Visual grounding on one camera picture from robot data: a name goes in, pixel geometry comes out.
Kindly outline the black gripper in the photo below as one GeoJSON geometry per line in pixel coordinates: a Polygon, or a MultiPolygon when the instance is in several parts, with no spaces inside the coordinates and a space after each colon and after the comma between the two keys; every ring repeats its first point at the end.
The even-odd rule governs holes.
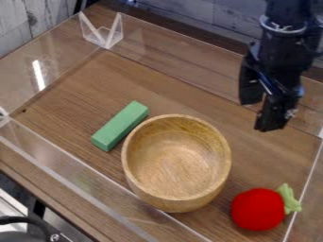
{"type": "Polygon", "coordinates": [[[260,17],[261,39],[249,45],[238,75],[238,100],[256,104],[266,94],[253,129],[281,130],[297,112],[302,96],[301,74],[310,68],[323,36],[316,16],[260,17]]]}

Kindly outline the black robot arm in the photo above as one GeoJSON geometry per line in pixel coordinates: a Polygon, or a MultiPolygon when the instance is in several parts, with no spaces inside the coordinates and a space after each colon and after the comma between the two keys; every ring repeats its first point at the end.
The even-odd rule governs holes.
{"type": "Polygon", "coordinates": [[[238,100],[261,102],[253,129],[280,130],[297,112],[304,95],[301,75],[323,56],[323,0],[265,0],[261,39],[241,59],[238,100]]]}

